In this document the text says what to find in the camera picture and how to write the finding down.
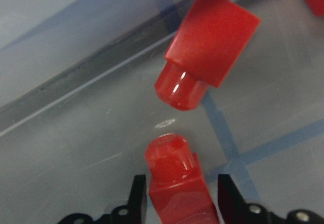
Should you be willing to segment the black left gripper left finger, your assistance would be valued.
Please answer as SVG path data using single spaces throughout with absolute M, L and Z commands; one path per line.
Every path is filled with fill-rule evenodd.
M 83 213 L 73 213 L 62 218 L 59 223 L 145 223 L 147 209 L 146 176 L 133 178 L 131 191 L 126 205 L 115 207 L 111 213 L 104 214 L 97 220 Z

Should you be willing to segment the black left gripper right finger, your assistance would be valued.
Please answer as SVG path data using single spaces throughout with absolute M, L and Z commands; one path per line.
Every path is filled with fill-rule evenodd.
M 229 174 L 218 175 L 217 200 L 225 223 L 323 223 L 323 217 L 310 210 L 292 210 L 282 218 L 260 204 L 246 202 Z

